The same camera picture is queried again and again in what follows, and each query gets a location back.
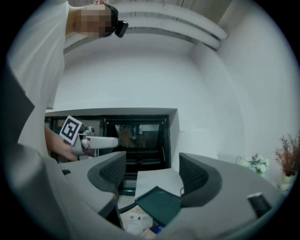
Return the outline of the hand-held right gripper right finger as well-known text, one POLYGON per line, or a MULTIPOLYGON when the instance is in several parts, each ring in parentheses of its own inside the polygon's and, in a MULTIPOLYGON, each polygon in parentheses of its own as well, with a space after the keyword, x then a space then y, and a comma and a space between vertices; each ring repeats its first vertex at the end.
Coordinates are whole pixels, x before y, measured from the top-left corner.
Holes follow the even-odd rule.
POLYGON ((183 182, 182 207, 202 207, 210 202, 222 188, 219 171, 186 153, 179 154, 179 175, 183 182))

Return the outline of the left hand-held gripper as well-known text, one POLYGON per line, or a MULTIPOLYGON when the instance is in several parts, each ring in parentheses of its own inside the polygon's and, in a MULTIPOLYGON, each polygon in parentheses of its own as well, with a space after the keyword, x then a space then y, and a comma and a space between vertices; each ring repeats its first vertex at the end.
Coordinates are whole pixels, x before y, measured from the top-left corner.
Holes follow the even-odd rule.
POLYGON ((83 138, 90 139, 90 147, 94 150, 113 149, 120 144, 116 137, 97 136, 94 127, 87 126, 70 115, 64 121, 59 136, 71 145, 71 149, 76 155, 85 155, 81 144, 83 138))

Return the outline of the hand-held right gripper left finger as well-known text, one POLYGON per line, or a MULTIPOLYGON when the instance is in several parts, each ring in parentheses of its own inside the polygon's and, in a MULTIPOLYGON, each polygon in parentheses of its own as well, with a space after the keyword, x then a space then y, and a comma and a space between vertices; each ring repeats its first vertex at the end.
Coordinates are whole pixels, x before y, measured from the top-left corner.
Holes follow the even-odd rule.
POLYGON ((115 153, 116 155, 90 168, 87 173, 90 183, 104 192, 117 191, 126 171, 126 152, 115 153))

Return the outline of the person's left hand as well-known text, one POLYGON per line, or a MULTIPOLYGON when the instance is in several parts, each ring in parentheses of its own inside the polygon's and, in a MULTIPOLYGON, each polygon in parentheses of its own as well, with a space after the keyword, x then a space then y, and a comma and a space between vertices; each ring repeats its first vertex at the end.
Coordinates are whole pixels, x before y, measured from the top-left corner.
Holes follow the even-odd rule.
POLYGON ((89 158, 93 158, 94 157, 94 149, 92 149, 90 147, 90 139, 83 138, 81 140, 81 144, 82 144, 82 150, 83 150, 84 154, 87 155, 89 158))

